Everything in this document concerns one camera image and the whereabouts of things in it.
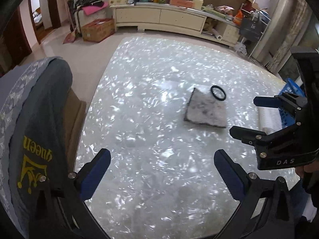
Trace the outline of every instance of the folded clothes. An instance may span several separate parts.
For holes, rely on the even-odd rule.
[[[185,121],[226,128],[226,106],[224,101],[215,99],[211,93],[204,94],[194,88],[187,104]]]
[[[99,2],[99,4],[94,4],[94,5],[82,7],[82,10],[84,11],[85,15],[90,15],[90,14],[93,14],[93,13],[107,7],[107,6],[108,6],[107,2]]]

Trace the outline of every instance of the cardboard box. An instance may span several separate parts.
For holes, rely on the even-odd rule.
[[[110,6],[112,5],[124,5],[124,4],[127,4],[129,0],[109,0],[108,1],[108,4]]]
[[[194,5],[194,2],[190,0],[170,0],[169,4],[186,7],[186,8],[192,8]]]
[[[113,19],[97,19],[81,27],[85,41],[101,42],[115,33]]]

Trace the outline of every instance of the blue plastic basket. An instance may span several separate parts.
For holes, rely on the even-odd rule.
[[[286,85],[280,91],[278,95],[281,95],[283,92],[293,93],[299,96],[305,97],[304,92],[300,89],[300,87],[290,78],[286,79]],[[295,123],[295,119],[287,112],[279,108],[279,113],[281,116],[282,127],[288,127]]]

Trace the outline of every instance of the blue gripper pad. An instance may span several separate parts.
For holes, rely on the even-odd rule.
[[[256,96],[254,98],[254,104],[257,107],[267,107],[267,108],[280,108],[282,107],[282,102],[275,97],[262,97]]]
[[[245,170],[239,164],[234,163],[223,149],[215,152],[214,164],[233,199],[241,202],[250,186]]]
[[[91,162],[82,167],[74,181],[82,200],[92,198],[110,163],[110,151],[102,148]]]

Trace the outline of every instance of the pink cloth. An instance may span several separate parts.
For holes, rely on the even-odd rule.
[[[89,6],[83,7],[82,10],[84,11],[85,15],[90,15],[92,13],[95,13],[95,12],[107,7],[107,6],[108,6],[108,2],[104,2],[104,5],[102,7],[89,5]]]

